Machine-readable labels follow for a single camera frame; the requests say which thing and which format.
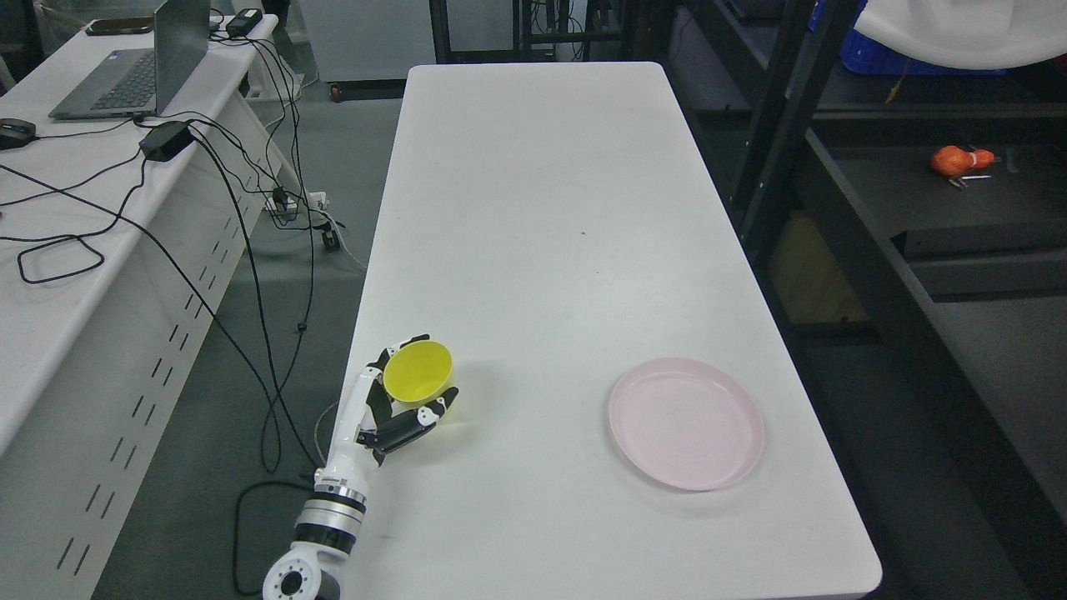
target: blue container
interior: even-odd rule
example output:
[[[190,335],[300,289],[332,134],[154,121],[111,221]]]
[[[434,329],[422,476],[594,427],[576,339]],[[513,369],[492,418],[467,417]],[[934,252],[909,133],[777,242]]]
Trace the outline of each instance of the blue container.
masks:
[[[808,25],[808,28],[812,31],[815,31],[815,23],[818,22],[818,17],[823,12],[823,3],[826,1],[818,0],[815,2],[815,10],[812,11],[811,21]],[[860,0],[859,11],[862,11],[864,6],[866,6],[866,0]],[[853,25],[856,25],[856,19],[853,19]],[[860,75],[902,75],[904,74],[905,65],[908,67],[908,75],[967,75],[973,77],[1004,75],[1007,73],[1007,69],[968,70],[952,68],[924,63],[914,59],[911,59],[911,63],[909,64],[908,57],[890,50],[855,29],[848,32],[845,43],[841,46],[841,62],[845,64],[845,68]]]

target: laptop screen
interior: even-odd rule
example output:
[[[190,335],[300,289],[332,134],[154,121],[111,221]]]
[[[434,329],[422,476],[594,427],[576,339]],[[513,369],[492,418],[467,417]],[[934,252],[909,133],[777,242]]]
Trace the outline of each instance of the laptop screen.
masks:
[[[156,114],[207,53],[210,0],[166,0],[156,9]]]

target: robotic arm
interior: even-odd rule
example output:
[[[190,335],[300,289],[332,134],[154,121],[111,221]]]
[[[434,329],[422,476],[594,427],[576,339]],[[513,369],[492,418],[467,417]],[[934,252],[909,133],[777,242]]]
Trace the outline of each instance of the robotic arm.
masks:
[[[339,405],[325,467],[315,472],[315,490],[297,518],[294,540],[264,579],[264,600],[339,600],[340,569],[355,544],[367,511],[368,478],[385,456],[426,435],[451,406],[459,389],[393,416],[382,374],[400,348],[382,350],[355,378]]]

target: orange object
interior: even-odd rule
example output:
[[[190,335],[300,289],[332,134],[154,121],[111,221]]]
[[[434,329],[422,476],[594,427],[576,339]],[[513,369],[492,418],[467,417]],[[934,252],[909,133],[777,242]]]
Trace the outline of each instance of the orange object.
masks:
[[[972,169],[985,169],[996,159],[989,151],[967,152],[959,146],[944,146],[930,157],[930,168],[945,177],[959,177]]]

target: power adapter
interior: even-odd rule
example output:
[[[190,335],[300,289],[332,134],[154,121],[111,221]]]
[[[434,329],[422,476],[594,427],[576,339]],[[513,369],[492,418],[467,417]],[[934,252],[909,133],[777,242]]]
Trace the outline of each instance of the power adapter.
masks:
[[[189,124],[182,121],[168,121],[162,125],[153,127],[152,131],[141,140],[138,145],[147,160],[156,162],[166,162],[178,153],[186,149],[186,146],[193,143],[193,135],[189,131]]]
[[[245,37],[262,18],[264,13],[259,9],[244,9],[226,23],[226,34],[230,40]]]

